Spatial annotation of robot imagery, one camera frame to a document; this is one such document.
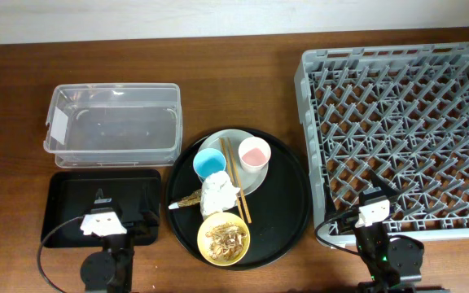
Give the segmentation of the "gold snack wrapper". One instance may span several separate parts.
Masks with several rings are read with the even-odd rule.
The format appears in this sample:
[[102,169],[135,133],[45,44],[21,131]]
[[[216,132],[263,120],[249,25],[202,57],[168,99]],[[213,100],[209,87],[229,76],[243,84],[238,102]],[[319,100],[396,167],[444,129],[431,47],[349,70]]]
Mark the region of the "gold snack wrapper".
[[195,190],[191,195],[178,199],[169,205],[169,210],[186,208],[196,204],[200,204],[201,201],[201,189]]

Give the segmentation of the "blue cup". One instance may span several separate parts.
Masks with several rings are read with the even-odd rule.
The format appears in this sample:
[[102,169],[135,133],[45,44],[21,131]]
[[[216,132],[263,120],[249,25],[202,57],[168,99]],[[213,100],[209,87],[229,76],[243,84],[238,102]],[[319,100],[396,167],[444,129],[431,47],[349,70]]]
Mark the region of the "blue cup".
[[205,148],[196,154],[192,165],[196,175],[204,181],[208,176],[226,170],[226,158],[217,149]]

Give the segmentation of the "white tissue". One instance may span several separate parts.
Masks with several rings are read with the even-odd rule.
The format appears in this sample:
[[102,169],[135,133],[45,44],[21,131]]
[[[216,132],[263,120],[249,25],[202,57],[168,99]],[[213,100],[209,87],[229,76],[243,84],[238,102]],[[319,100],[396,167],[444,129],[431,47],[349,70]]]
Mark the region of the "white tissue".
[[226,171],[209,175],[201,188],[200,213],[203,219],[236,206],[239,191],[240,188],[233,185]]

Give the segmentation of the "yellow bowl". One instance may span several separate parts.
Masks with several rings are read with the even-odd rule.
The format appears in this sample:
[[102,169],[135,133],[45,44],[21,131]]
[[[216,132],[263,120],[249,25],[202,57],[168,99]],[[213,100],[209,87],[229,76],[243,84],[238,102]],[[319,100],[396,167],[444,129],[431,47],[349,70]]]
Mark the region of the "yellow bowl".
[[[242,253],[232,261],[214,260],[208,255],[208,249],[206,248],[207,243],[206,243],[205,234],[211,228],[218,226],[218,225],[227,224],[227,223],[240,226],[248,234],[244,242],[244,249]],[[247,224],[239,216],[236,216],[235,214],[232,214],[229,212],[217,212],[215,214],[212,214],[202,223],[202,225],[199,228],[199,232],[197,234],[197,244],[198,244],[200,254],[204,257],[204,259],[207,262],[209,262],[212,265],[217,265],[217,266],[231,266],[231,265],[238,263],[240,260],[242,260],[245,257],[246,253],[248,252],[248,248],[250,247],[250,242],[251,242],[251,236],[250,236],[250,232],[249,232],[249,228]]]

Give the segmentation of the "food scraps pile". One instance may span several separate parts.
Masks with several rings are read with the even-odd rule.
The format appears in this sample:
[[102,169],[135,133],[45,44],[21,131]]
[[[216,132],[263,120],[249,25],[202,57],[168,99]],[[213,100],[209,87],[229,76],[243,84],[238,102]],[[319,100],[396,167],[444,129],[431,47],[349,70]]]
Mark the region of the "food scraps pile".
[[212,259],[232,261],[242,253],[248,234],[240,226],[227,223],[211,228],[205,236]]

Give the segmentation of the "pink cup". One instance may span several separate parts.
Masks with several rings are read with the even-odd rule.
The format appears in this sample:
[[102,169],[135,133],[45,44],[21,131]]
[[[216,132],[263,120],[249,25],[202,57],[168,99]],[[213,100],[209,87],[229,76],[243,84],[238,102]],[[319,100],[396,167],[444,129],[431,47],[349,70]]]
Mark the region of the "pink cup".
[[245,138],[239,144],[238,155],[243,170],[248,173],[258,173],[270,161],[270,145],[263,138]]

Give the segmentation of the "wooden chopstick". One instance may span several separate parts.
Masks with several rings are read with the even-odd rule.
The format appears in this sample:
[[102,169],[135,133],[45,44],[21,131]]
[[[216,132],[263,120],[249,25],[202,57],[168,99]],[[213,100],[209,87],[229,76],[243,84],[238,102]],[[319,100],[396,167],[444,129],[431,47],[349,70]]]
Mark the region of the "wooden chopstick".
[[231,140],[229,138],[227,138],[226,141],[227,141],[227,150],[229,152],[231,166],[232,166],[232,169],[233,169],[233,172],[234,172],[234,179],[235,179],[235,182],[238,185],[238,188],[240,189],[239,198],[241,200],[241,204],[242,204],[242,207],[243,207],[243,214],[245,215],[245,220],[247,221],[247,223],[251,224],[252,223],[252,218],[251,218],[251,215],[250,215],[250,212],[249,212],[249,209],[248,209],[248,204],[247,204],[247,201],[246,201],[246,198],[245,198],[245,193],[243,191],[242,181],[241,181],[241,178],[239,176],[238,167],[237,167],[237,164],[236,164],[236,161],[235,161],[235,155],[234,155],[232,143],[231,143]]
[[[234,178],[234,175],[233,175],[233,170],[232,170],[230,156],[229,156],[229,153],[228,153],[228,150],[227,150],[227,145],[226,145],[226,142],[225,142],[224,138],[219,138],[219,141],[220,141],[220,144],[221,144],[221,151],[222,151],[223,155],[226,158],[227,172],[230,176],[231,183],[234,186],[235,185],[235,178]],[[237,207],[238,207],[238,210],[239,210],[239,216],[242,218],[243,221],[245,221],[244,216],[243,216],[242,204],[241,204],[241,201],[240,201],[240,198],[239,198],[239,192],[236,193],[236,204],[237,204]]]

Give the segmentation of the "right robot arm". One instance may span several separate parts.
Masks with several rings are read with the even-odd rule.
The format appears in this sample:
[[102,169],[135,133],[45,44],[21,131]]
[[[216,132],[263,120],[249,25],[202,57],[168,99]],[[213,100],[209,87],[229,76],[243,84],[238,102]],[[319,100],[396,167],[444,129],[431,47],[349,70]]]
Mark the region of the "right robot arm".
[[372,187],[358,196],[357,221],[351,225],[357,252],[371,280],[357,285],[360,293],[444,292],[444,288],[418,288],[422,280],[424,245],[406,235],[390,235],[384,226],[399,197],[386,181],[371,175]]

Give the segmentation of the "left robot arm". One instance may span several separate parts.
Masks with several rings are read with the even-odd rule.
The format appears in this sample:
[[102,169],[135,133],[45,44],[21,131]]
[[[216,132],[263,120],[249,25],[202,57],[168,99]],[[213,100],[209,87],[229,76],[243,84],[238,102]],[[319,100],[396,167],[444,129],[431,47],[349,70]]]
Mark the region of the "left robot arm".
[[95,200],[83,216],[81,231],[102,243],[83,261],[81,280],[86,292],[130,292],[133,278],[134,246],[131,235],[121,223],[118,203],[97,189]]

